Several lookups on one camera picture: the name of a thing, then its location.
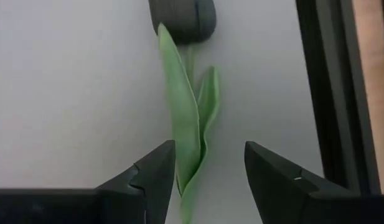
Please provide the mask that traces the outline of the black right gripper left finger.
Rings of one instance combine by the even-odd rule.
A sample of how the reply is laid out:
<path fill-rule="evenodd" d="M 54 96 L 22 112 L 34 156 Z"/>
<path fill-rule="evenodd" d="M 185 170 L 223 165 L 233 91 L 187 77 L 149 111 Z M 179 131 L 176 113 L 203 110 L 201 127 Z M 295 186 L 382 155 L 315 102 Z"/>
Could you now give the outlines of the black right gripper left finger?
<path fill-rule="evenodd" d="M 0 189 L 0 224 L 165 224 L 175 152 L 165 141 L 95 188 Z"/>

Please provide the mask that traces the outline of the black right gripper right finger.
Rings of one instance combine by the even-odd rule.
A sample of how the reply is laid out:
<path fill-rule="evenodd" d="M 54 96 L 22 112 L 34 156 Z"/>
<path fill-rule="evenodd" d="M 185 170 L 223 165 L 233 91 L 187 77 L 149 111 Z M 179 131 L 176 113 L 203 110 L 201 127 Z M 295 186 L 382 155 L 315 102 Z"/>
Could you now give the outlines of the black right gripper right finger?
<path fill-rule="evenodd" d="M 263 224 L 384 224 L 384 195 L 359 195 L 254 141 L 245 169 Z"/>

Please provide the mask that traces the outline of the green artificial leaf stem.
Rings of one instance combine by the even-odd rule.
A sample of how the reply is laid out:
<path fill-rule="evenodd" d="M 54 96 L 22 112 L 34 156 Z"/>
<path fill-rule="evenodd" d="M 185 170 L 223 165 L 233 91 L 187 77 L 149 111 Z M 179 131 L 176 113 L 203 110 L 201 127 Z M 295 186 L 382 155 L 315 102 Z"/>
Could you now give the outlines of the green artificial leaf stem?
<path fill-rule="evenodd" d="M 213 0 L 148 0 L 148 4 L 176 143 L 180 216 L 182 224 L 193 224 L 197 184 L 208 153 L 207 135 L 220 107 L 220 80 L 217 68 L 210 66 L 195 91 L 191 47 L 215 32 L 216 8 Z"/>

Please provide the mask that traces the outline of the grey table mat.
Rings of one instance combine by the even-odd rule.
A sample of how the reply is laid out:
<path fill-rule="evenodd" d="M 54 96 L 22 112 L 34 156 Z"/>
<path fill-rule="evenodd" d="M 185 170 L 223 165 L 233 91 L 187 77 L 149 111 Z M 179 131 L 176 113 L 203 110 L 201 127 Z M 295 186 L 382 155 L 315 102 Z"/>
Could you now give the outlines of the grey table mat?
<path fill-rule="evenodd" d="M 194 47 L 221 104 L 192 224 L 261 224 L 247 141 L 323 175 L 296 4 L 215 7 Z M 0 0 L 0 187 L 96 187 L 170 137 L 148 0 Z"/>

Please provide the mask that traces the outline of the black metal table frame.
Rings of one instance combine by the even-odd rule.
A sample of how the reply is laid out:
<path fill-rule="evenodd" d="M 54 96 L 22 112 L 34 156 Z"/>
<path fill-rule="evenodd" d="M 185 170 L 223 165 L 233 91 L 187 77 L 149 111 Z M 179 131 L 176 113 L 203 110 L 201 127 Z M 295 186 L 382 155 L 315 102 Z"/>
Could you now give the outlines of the black metal table frame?
<path fill-rule="evenodd" d="M 352 0 L 295 0 L 325 178 L 380 195 Z"/>

